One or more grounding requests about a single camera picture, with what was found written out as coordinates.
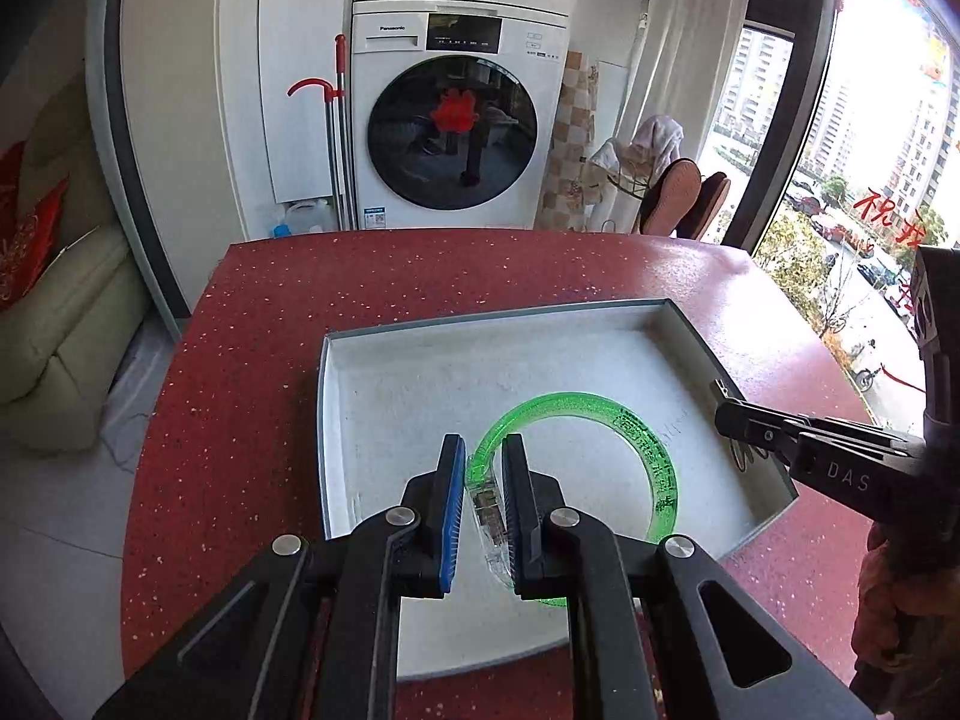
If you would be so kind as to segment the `green translucent bangle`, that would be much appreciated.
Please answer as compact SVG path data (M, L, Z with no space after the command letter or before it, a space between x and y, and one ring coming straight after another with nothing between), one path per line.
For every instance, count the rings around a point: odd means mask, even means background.
M533 422L574 418L597 422L630 445L646 472L652 514L644 539L658 544L674 533L679 515L679 483L674 463L661 439L633 411L610 398L584 392L539 395L514 406L501 416L478 442L467 460L466 488L490 572L506 589L512 589L511 541L508 512L501 486L494 476L493 460L509 434L519 434Z

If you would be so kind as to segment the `grey jewelry tray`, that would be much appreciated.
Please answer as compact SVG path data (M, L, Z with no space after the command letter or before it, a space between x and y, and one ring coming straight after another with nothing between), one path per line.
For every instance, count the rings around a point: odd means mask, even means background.
M317 474L329 536L429 472L455 434L489 473L509 434L566 502L620 535L690 536L724 557L796 500L774 461L716 431L736 384L667 299L516 309L334 333L320 351ZM652 457L679 502L656 522Z

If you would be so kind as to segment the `brown round chair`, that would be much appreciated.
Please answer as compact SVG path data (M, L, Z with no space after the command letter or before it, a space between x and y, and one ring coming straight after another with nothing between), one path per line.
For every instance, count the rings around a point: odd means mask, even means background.
M715 172L701 183L700 193L690 211L680 220L677 236L681 239L699 239L726 202L731 179L726 172Z
M692 210L700 190L701 174L695 161L674 161L644 195L638 220L641 234L670 236Z

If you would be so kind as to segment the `white cloth on chair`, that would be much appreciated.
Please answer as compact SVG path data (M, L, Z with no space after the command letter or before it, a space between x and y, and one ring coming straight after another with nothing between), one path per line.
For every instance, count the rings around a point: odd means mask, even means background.
M651 115L630 142L608 138L584 166L584 203L589 232L630 234L644 195L682 156L683 128L669 115Z

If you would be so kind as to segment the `checkered tote bag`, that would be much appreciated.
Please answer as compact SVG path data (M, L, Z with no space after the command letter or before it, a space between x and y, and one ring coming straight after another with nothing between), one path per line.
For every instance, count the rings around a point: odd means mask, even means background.
M537 229L584 231L590 190L587 160L596 140L599 66L579 50L566 54L547 172L540 190Z

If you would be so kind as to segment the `white curtain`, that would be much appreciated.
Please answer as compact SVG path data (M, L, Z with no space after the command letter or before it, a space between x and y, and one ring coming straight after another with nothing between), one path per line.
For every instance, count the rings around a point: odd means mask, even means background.
M683 128L682 153L700 156L739 42L748 0L647 0L631 49L617 137L654 114Z

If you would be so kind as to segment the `white front-load washing machine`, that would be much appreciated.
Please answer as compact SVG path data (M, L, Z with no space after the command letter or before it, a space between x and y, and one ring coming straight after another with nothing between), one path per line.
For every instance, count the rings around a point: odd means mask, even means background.
M534 8L356 4L359 227L532 227L567 48L566 18Z

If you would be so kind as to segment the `red embroidered cushion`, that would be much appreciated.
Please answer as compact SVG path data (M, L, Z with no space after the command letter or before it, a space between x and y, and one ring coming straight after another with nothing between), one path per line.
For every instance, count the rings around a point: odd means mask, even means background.
M18 223L10 245L2 254L0 304L8 310L34 288L53 257L64 213L68 179L57 182Z

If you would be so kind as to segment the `red handled mop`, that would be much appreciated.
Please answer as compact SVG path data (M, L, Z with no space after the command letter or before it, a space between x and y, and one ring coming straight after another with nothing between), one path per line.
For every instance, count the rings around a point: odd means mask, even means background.
M340 231L355 231L358 223L356 222L352 165L350 151L348 151L347 36L343 32L334 37L334 81L329 82L319 76L301 78L286 90L286 96L291 98L308 88L317 88L322 93L325 137L327 137L327 166L331 174L335 221Z

